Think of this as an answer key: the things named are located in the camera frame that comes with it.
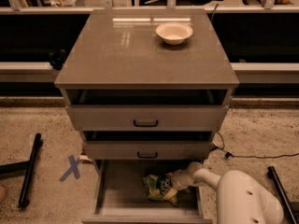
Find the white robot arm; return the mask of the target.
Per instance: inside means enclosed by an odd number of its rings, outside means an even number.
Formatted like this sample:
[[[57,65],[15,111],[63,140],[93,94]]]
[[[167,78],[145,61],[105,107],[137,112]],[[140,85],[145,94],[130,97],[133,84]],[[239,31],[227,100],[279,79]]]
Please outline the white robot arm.
[[[205,183],[216,191],[218,224],[281,224],[284,212],[279,200],[250,175],[230,170],[217,175],[193,161],[170,176],[174,189]]]

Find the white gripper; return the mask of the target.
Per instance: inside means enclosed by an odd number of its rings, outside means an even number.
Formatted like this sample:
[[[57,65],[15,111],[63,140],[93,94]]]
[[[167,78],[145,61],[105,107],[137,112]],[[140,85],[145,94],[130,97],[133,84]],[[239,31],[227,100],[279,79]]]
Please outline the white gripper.
[[[165,201],[174,197],[178,193],[178,190],[191,187],[194,183],[194,179],[187,170],[177,170],[172,174],[171,182],[174,188],[170,188],[169,191],[164,195]]]

